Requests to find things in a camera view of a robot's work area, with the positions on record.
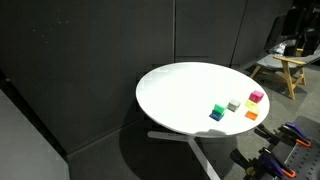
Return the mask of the pink block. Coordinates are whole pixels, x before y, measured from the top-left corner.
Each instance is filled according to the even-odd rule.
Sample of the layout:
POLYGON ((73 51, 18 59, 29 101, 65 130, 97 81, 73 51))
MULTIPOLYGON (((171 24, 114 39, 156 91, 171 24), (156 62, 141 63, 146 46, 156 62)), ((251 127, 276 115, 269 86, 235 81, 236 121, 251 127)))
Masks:
POLYGON ((252 101, 252 102, 255 102, 255 103, 259 103, 262 98, 264 97, 264 93, 263 92, 260 92, 258 90, 254 90, 250 96, 249 96, 249 99, 252 101))

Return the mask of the grey block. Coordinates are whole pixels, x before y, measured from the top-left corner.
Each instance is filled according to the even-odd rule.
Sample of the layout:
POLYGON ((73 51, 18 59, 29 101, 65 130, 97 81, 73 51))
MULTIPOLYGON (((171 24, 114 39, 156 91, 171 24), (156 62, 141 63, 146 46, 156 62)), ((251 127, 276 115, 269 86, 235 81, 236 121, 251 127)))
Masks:
POLYGON ((239 106, 241 105, 241 102, 236 99, 232 99, 229 101, 227 108, 233 112, 235 112, 239 106))

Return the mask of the green block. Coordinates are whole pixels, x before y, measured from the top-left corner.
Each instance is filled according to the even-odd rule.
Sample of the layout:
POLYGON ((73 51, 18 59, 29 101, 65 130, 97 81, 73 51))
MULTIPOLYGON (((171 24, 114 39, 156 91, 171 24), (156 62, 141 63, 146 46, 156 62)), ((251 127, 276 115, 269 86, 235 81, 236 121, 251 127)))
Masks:
POLYGON ((225 111, 226 111, 226 107, 225 106, 221 106, 219 104, 215 104, 213 111, 215 113, 219 114, 219 115, 224 115, 225 111))

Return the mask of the purple clamp upper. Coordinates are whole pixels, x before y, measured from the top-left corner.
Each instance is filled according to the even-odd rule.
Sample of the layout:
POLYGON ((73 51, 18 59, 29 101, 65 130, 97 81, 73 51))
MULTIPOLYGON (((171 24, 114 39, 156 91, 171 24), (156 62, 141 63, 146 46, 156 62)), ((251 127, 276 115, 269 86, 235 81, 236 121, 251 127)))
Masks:
POLYGON ((254 129, 254 132, 274 146, 279 142, 283 142, 291 146, 295 146, 296 144, 304 147, 311 146, 311 141, 305 133, 292 122, 285 122, 274 132, 269 131, 263 124, 259 124, 254 129))

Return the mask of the blue block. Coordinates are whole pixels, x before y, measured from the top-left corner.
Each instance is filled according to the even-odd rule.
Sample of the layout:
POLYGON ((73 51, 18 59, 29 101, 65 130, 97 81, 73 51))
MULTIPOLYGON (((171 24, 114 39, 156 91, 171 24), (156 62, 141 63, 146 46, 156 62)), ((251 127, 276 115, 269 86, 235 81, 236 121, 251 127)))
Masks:
POLYGON ((210 114, 210 117, 216 121, 220 121, 223 118, 223 114, 219 114, 218 112, 213 111, 210 114))

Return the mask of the yellow-green block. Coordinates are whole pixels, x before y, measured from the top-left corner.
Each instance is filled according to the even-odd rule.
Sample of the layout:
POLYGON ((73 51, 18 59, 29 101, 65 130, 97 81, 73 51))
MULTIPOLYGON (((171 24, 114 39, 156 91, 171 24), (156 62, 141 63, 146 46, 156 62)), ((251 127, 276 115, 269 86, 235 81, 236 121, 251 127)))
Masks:
POLYGON ((258 109, 258 104, 251 101, 251 100, 247 100, 245 103, 245 106, 248 108, 249 111, 258 113, 259 109, 258 109))

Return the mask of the orange block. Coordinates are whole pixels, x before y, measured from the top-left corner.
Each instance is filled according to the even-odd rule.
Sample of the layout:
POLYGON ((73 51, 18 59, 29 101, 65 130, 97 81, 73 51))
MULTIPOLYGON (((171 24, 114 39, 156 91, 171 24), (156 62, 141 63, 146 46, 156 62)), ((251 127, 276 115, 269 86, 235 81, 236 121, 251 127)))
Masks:
POLYGON ((245 116, 251 120, 255 120, 258 116, 258 114, 254 111, 248 111, 245 116))

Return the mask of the purple clamp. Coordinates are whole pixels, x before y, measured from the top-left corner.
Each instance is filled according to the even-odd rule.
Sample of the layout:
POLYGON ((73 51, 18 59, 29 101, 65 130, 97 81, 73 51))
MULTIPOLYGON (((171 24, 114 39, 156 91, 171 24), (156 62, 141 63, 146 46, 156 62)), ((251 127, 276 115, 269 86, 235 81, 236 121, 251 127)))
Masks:
POLYGON ((274 146, 279 142, 283 142, 291 146, 295 146, 296 144, 304 147, 311 146, 311 141, 305 133, 292 122, 285 122, 274 132, 269 131, 263 124, 259 124, 254 129, 254 132, 274 146))
POLYGON ((253 159, 246 159, 238 149, 230 153, 230 158, 245 170, 243 180, 260 180, 265 174, 280 179, 296 177, 296 172, 267 148, 259 153, 259 157, 253 159))

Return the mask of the purple clamp lower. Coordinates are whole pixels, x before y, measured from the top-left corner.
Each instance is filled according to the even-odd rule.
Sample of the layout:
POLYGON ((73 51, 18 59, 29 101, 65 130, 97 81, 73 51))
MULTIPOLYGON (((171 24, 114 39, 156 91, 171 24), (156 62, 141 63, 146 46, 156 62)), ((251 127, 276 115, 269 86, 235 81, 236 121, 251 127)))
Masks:
POLYGON ((267 148, 259 153, 259 157, 253 159, 246 159, 238 149, 230 153, 230 158, 245 170, 243 180, 260 180, 265 174, 280 179, 296 177, 296 172, 267 148))

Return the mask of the round white table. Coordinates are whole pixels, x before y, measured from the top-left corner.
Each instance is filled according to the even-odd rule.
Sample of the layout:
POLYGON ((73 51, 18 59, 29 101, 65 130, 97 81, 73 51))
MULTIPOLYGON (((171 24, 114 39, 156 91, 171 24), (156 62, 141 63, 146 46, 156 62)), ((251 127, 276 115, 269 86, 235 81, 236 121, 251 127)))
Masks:
POLYGON ((234 136, 261 124, 270 109, 267 96, 258 103, 255 120, 245 116, 248 112, 245 103, 254 90, 263 88, 231 68, 204 62, 179 62, 144 75, 136 86, 136 99, 148 117, 169 130, 167 133, 150 131, 149 137, 188 143, 210 180, 220 180, 195 139, 234 136), (227 108, 232 99, 241 102, 235 112, 227 108), (220 121, 210 117, 215 104, 226 107, 220 121))

